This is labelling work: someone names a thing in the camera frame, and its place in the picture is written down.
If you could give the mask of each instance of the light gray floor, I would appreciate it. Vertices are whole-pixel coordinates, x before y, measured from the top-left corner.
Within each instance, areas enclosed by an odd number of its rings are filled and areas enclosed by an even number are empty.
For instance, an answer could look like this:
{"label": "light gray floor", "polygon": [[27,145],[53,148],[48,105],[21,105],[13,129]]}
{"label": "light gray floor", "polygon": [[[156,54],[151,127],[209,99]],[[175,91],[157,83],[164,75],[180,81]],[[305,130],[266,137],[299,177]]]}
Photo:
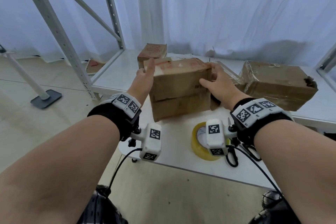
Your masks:
{"label": "light gray floor", "polygon": [[[46,110],[31,106],[36,94],[0,58],[0,172],[56,133],[86,117],[95,106],[64,61],[19,60],[36,81],[63,98]],[[108,184],[120,161],[118,150],[100,179]],[[263,189],[148,162],[127,159],[110,199],[132,224],[243,224],[261,209]]]}

